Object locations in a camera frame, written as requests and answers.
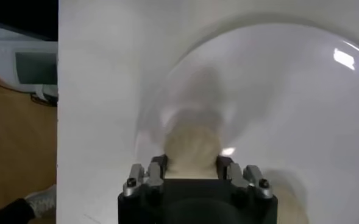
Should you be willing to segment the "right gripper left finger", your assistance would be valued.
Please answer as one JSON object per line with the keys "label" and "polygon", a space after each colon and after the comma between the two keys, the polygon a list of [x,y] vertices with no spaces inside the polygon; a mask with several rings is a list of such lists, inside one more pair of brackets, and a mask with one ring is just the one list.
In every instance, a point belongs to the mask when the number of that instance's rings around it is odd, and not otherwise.
{"label": "right gripper left finger", "polygon": [[161,191],[167,162],[167,156],[161,155],[151,159],[147,170],[141,164],[133,164],[129,177],[123,184],[123,196],[135,197],[140,194],[143,187]]}

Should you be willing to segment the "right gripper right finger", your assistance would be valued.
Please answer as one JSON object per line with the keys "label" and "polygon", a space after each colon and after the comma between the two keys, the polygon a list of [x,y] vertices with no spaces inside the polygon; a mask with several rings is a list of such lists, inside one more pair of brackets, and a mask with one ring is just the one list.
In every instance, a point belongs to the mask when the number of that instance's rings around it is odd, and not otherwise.
{"label": "right gripper right finger", "polygon": [[230,181],[235,187],[247,191],[252,189],[257,198],[272,198],[272,186],[255,165],[248,165],[244,169],[238,163],[226,156],[216,159],[218,178]]}

